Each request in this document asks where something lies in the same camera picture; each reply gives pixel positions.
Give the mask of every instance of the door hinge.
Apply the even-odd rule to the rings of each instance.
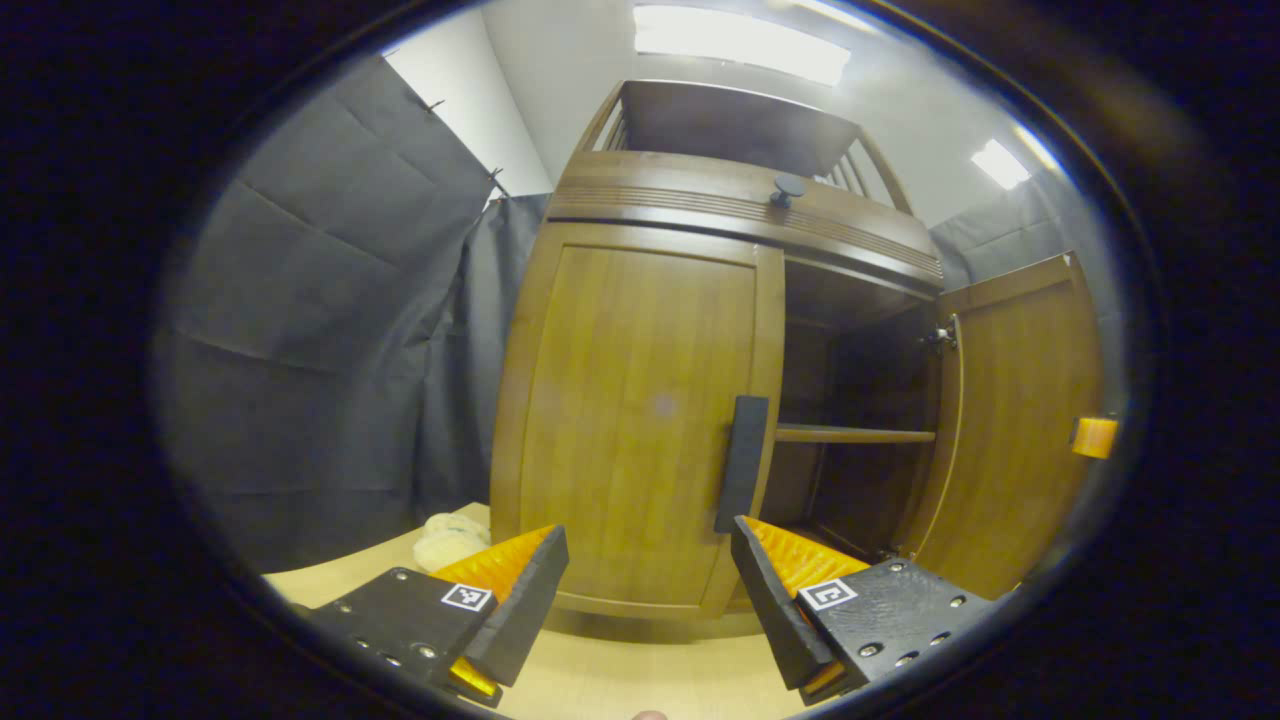
[[[942,354],[943,345],[950,345],[951,350],[960,347],[960,341],[956,337],[956,316],[951,315],[947,318],[946,325],[934,328],[932,333],[922,337],[920,343],[933,346],[938,355]]]

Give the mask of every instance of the gray fabric backdrop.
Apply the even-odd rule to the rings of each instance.
[[[428,348],[419,425],[422,514],[489,502],[489,459],[507,329],[550,195],[490,204],[467,237],[449,302]]]
[[[156,395],[178,477],[257,569],[420,519],[431,340],[492,187],[375,58],[276,128],[212,208],[157,337]]]

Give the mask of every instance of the cabinet door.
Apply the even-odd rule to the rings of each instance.
[[[908,552],[986,598],[1012,589],[1071,511],[1089,460],[1075,418],[1096,415],[1097,322],[1073,254],[938,297],[959,347],[942,348],[937,439]]]
[[[494,434],[494,542],[564,525],[557,605],[718,615],[737,580],[716,534],[735,398],[782,383],[777,249],[698,233],[545,223],[508,338]]]

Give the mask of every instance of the table surface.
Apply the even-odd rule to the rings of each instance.
[[[489,507],[460,510],[489,525]],[[421,529],[311,568],[264,578],[285,600],[315,607],[397,565],[421,571],[413,543]],[[552,610],[498,711],[531,720],[630,720],[659,710],[686,717],[753,720],[804,710],[782,685],[754,614],[701,623],[603,618]]]

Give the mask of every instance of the wooden panel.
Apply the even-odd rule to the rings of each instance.
[[[736,569],[710,523],[737,395],[781,387],[776,249],[677,231],[543,227],[499,391],[494,539],[562,523],[558,605],[718,614]]]
[[[858,195],[870,199],[870,191],[867,188],[867,181],[863,179],[861,170],[858,169],[858,164],[854,163],[852,149],[845,152],[845,156],[840,159],[840,165],[842,168],[849,168],[849,174],[854,177],[854,182],[858,183]]]
[[[627,81],[622,105],[630,147],[721,158],[800,177],[831,172],[859,135],[817,108],[732,87]]]
[[[581,152],[588,152],[595,147],[595,142],[600,138],[600,133],[604,132],[609,115],[617,108],[618,94],[622,92],[622,82],[614,85],[613,90],[611,90],[609,95],[604,99],[604,102],[600,102],[600,108],[595,111],[595,117],[591,118],[591,123],[586,126],[586,129],[582,131],[582,137],[577,141],[577,147],[573,150],[575,156]]]
[[[1068,254],[943,295],[940,307],[956,311],[960,351],[943,351],[937,447],[906,550],[995,598],[1043,556],[1088,470],[1069,438],[1101,401],[1093,306]]]
[[[580,152],[561,177],[548,219],[662,223],[758,237],[788,251],[831,256],[877,277],[942,287],[942,265],[915,218],[809,182],[791,209],[776,208],[777,173],[758,165],[663,152]]]
[[[835,442],[850,445],[893,445],[933,442],[933,433],[916,430],[876,430],[833,425],[780,424],[774,442]]]
[[[609,136],[604,141],[604,150],[622,150],[622,126],[626,124],[621,115],[621,108],[618,108],[618,114],[613,115],[613,126],[609,127]]]
[[[906,199],[906,191],[902,190],[902,183],[897,181],[897,176],[893,174],[893,169],[890,168],[884,155],[879,151],[879,146],[876,145],[876,141],[873,141],[861,127],[858,128],[858,140],[863,143],[863,150],[865,150],[867,156],[870,158],[872,165],[876,167],[876,172],[879,173],[881,182],[884,183],[884,190],[888,191],[888,196],[893,201],[893,208],[897,208],[900,211],[910,215],[911,204]]]
[[[787,259],[787,322],[842,333],[905,313],[928,296],[800,258]]]

